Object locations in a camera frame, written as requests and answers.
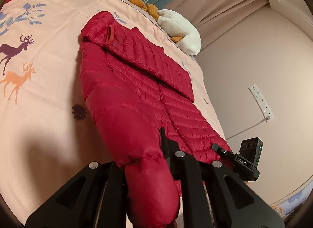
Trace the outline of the white goose plush toy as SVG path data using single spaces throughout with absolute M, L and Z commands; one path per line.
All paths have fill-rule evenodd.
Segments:
M 159 27 L 170 36 L 180 50 L 190 56 L 199 54 L 202 46 L 200 34 L 190 21 L 178 12 L 158 9 L 156 5 L 144 3 L 143 0 L 128 0 L 132 4 L 148 12 Z

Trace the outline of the white wall socket strip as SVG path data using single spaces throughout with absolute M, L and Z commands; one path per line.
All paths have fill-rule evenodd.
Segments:
M 273 113 L 271 112 L 270 107 L 268 106 L 268 103 L 263 97 L 261 91 L 258 89 L 258 87 L 255 84 L 251 85 L 249 87 L 249 90 L 252 96 L 254 97 L 255 101 L 257 102 L 257 105 L 260 108 L 265 121 L 266 122 L 270 121 L 271 118 L 273 118 Z

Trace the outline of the pink deer print duvet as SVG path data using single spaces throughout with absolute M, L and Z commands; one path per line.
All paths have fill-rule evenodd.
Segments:
M 163 47 L 189 73 L 195 106 L 224 134 L 197 61 L 128 0 L 12 0 L 1 10 L 1 43 L 17 48 L 26 36 L 33 40 L 1 63 L 1 195 L 21 223 L 91 161 L 111 160 L 79 76 L 78 38 L 101 11 Z

